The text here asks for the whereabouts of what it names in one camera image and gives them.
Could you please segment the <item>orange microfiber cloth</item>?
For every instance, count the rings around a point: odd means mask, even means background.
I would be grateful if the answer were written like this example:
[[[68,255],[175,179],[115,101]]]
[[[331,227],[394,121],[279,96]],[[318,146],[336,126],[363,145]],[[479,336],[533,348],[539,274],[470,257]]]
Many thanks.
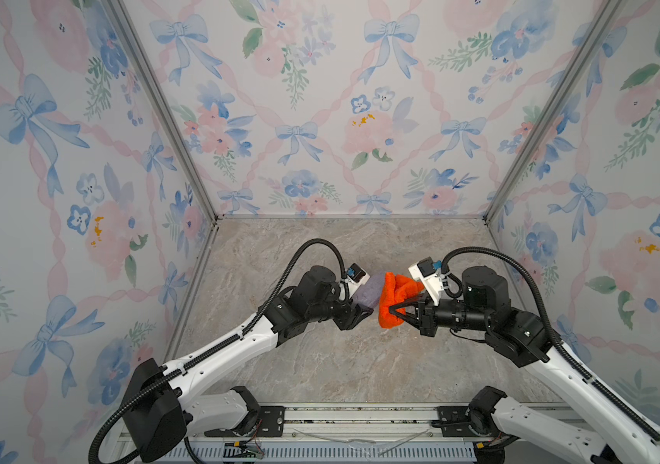
[[[382,329],[388,330],[404,324],[403,319],[390,312],[392,305],[418,296],[425,289],[421,282],[407,276],[386,273],[384,275],[380,304],[378,305],[378,323]]]

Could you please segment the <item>purple fabric eyeglass case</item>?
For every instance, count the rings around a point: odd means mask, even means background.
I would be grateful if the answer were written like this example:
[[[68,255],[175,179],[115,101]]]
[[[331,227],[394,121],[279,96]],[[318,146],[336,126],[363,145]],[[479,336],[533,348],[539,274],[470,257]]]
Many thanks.
[[[380,305],[381,294],[385,285],[385,274],[371,276],[361,285],[353,295],[353,301],[362,307],[377,309]]]

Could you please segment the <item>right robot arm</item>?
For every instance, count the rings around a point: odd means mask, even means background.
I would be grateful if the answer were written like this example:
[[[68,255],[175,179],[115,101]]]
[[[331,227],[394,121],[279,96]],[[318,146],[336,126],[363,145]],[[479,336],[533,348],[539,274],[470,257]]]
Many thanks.
[[[482,452],[501,452],[522,439],[572,463],[660,463],[660,425],[620,398],[559,336],[550,336],[539,316],[513,307],[505,278],[486,266],[468,268],[454,296],[433,261],[410,266],[409,274],[426,292],[392,305],[390,313],[422,336],[440,328],[481,332],[486,346],[538,378],[588,425],[566,425],[485,387],[469,402],[465,421],[441,421],[439,428],[503,436]]]

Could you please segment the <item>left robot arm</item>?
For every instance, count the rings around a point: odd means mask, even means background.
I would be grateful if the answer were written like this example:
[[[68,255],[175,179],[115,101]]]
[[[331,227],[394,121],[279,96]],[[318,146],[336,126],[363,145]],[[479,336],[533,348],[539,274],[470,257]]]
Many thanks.
[[[252,433],[262,408],[247,388],[233,387],[212,396],[206,390],[237,367],[300,336],[312,323],[331,321],[341,331],[354,329],[373,312],[353,300],[369,278],[356,264],[342,280],[331,270],[314,266],[299,284],[280,290],[267,302],[258,319],[248,319],[165,365],[152,359],[141,363],[122,400],[122,419],[136,447],[125,459],[154,462],[193,433]]]

